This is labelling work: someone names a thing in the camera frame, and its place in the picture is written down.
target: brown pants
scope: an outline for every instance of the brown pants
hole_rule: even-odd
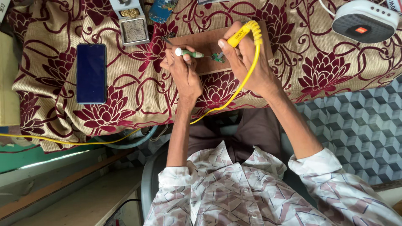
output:
[[[220,135],[218,125],[208,118],[192,124],[187,157],[199,150],[216,148],[224,140],[233,163],[246,161],[253,153],[254,145],[281,159],[281,127],[272,109],[243,109],[242,114],[236,134],[230,137]]]

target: hand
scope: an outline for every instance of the hand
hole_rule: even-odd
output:
[[[238,45],[239,49],[233,48],[226,40],[235,34],[242,26],[243,24],[240,21],[234,22],[225,33],[224,39],[218,41],[218,45],[221,47],[226,59],[229,60],[234,75],[240,82],[243,82],[246,77],[255,55],[254,41],[250,38],[252,32],[250,31],[250,33],[240,41]],[[269,98],[271,92],[282,90],[280,81],[272,74],[268,66],[264,45],[260,46],[260,55],[257,65],[244,88],[257,92],[266,98]]]
[[[195,52],[195,49],[188,45],[173,46],[172,49],[166,49],[166,58],[160,63],[160,66],[169,70],[176,83],[179,92],[179,105],[192,110],[198,97],[201,96],[203,87],[198,74],[195,72],[197,62],[189,54],[176,56],[176,48],[187,49]]]

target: black cable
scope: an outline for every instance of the black cable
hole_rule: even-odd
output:
[[[113,217],[116,215],[116,213],[123,207],[124,204],[128,203],[129,201],[139,201],[141,202],[141,199],[127,199],[126,201],[124,201],[118,208],[117,210],[115,210],[115,212],[106,220],[105,224],[103,226],[106,226],[110,220],[113,219]]]

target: shirt sleeve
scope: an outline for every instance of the shirt sleeve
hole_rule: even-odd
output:
[[[318,209],[336,225],[397,226],[402,222],[391,207],[359,176],[346,173],[327,148],[307,158],[289,160]]]
[[[191,185],[197,178],[197,169],[191,161],[187,166],[166,167],[159,173],[159,191],[156,194],[144,225],[190,226]]]

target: yellow cable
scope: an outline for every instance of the yellow cable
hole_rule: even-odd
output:
[[[258,57],[260,55],[260,45],[263,43],[263,40],[261,39],[261,30],[260,30],[260,26],[258,25],[258,23],[256,21],[249,21],[247,22],[244,26],[247,26],[249,29],[251,29],[251,31],[253,32],[254,35],[254,44],[255,44],[255,55],[254,55],[254,59],[253,62],[251,64],[250,69],[247,72],[246,77],[244,78],[243,82],[240,84],[239,88],[237,88],[236,92],[234,92],[234,94],[232,95],[232,97],[226,102],[226,104],[224,104],[222,107],[217,107],[214,109],[211,109],[209,111],[207,111],[205,114],[203,114],[203,116],[199,117],[198,119],[196,119],[193,122],[190,122],[191,124],[194,124],[198,121],[200,121],[202,118],[204,118],[206,115],[208,115],[209,113],[211,113],[212,111],[216,111],[216,110],[222,110],[224,109],[226,106],[228,106],[232,100],[237,96],[237,94],[239,94],[239,92],[242,90],[242,88],[244,87],[244,85],[246,84],[246,82],[248,81],[248,79],[250,78],[252,72],[254,71],[255,66],[257,65],[257,61],[258,61]],[[241,37],[243,38],[246,34],[248,33],[248,31],[245,33],[243,31],[243,29],[240,29],[236,34],[234,34],[232,37]],[[236,41],[234,41],[235,43],[230,43],[231,46],[236,47],[237,44],[240,42],[240,39],[237,39]]]
[[[250,70],[247,72],[246,77],[244,78],[244,81],[240,84],[240,86],[238,87],[238,89],[236,90],[236,92],[232,95],[232,97],[226,102],[226,104],[224,104],[222,107],[218,107],[218,108],[214,108],[209,110],[208,112],[206,112],[204,115],[202,115],[200,118],[198,118],[197,120],[193,121],[190,123],[194,124],[196,122],[198,122],[199,120],[201,120],[202,118],[204,118],[206,115],[208,115],[209,113],[211,113],[212,111],[216,111],[216,110],[222,110],[224,109],[226,106],[228,106],[232,100],[237,96],[237,94],[239,94],[239,92],[242,90],[242,88],[244,87],[244,85],[246,84],[246,82],[248,81],[249,77],[251,76],[252,72],[254,71],[255,66],[257,65],[257,61],[258,61],[258,57],[260,55],[260,45],[263,43],[263,40],[261,39],[261,30],[260,30],[260,26],[258,25],[258,23],[256,21],[248,21],[236,34],[234,34],[229,40],[228,43],[233,46],[236,47],[240,40],[249,32],[249,31],[253,32],[253,36],[254,36],[254,44],[255,44],[255,55],[254,55],[254,59],[253,62],[251,64]],[[127,137],[129,137],[131,134],[137,132],[140,129],[136,129],[133,132],[129,133],[128,135],[126,135],[123,138],[120,138],[118,140],[115,141],[109,141],[109,142],[91,142],[91,143],[75,143],[75,142],[65,142],[65,141],[60,141],[60,140],[55,140],[55,139],[51,139],[51,138],[47,138],[47,137],[41,137],[41,136],[34,136],[34,135],[12,135],[12,134],[0,134],[0,136],[6,136],[6,137],[23,137],[23,138],[36,138],[36,139],[41,139],[41,140],[48,140],[48,141],[52,141],[55,143],[59,143],[59,144],[69,144],[69,145],[91,145],[91,144],[112,144],[112,143],[116,143],[119,142]]]
[[[47,138],[47,137],[41,137],[41,136],[33,136],[33,135],[12,135],[12,134],[0,134],[0,136],[5,136],[5,137],[24,137],[24,138],[37,138],[37,139],[41,139],[41,140],[48,140],[48,141],[53,141],[55,143],[59,143],[59,144],[70,144],[70,145],[90,145],[90,144],[112,144],[112,143],[116,143],[119,142],[125,138],[127,138],[128,136],[130,136],[131,134],[137,132],[139,129],[134,130],[133,132],[129,133],[128,135],[126,135],[123,138],[120,138],[118,140],[115,141],[108,141],[108,142],[91,142],[91,143],[75,143],[75,142],[65,142],[65,141],[60,141],[60,140],[55,140],[55,139],[51,139],[51,138]]]

